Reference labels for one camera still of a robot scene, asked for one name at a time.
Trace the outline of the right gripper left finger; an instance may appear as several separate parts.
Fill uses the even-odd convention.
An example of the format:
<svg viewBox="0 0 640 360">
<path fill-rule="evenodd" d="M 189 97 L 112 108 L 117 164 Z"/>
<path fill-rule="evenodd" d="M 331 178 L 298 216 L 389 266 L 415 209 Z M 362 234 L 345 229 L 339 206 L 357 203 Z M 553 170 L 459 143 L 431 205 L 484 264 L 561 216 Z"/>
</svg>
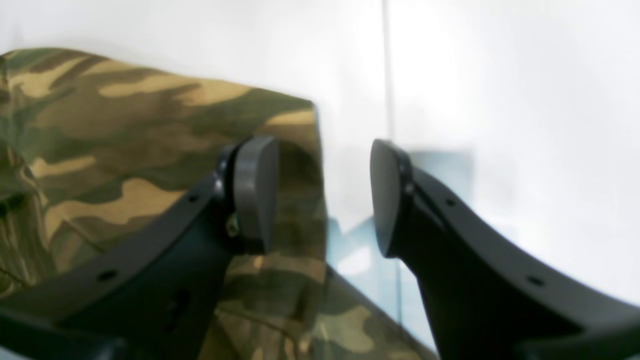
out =
<svg viewBox="0 0 640 360">
<path fill-rule="evenodd" d="M 272 243 L 279 142 L 227 146 L 165 213 L 110 251 L 1 301 L 23 360 L 196 360 L 231 260 Z"/>
</svg>

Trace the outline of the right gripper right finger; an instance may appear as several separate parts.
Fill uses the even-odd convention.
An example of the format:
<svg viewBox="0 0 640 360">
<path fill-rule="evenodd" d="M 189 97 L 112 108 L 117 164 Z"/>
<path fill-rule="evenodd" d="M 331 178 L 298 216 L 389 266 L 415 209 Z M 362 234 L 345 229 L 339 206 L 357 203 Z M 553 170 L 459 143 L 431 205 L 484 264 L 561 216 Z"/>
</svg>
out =
<svg viewBox="0 0 640 360">
<path fill-rule="evenodd" d="M 416 277 L 442 360 L 631 360 L 639 308 L 562 274 L 484 222 L 392 142 L 373 141 L 382 256 Z"/>
</svg>

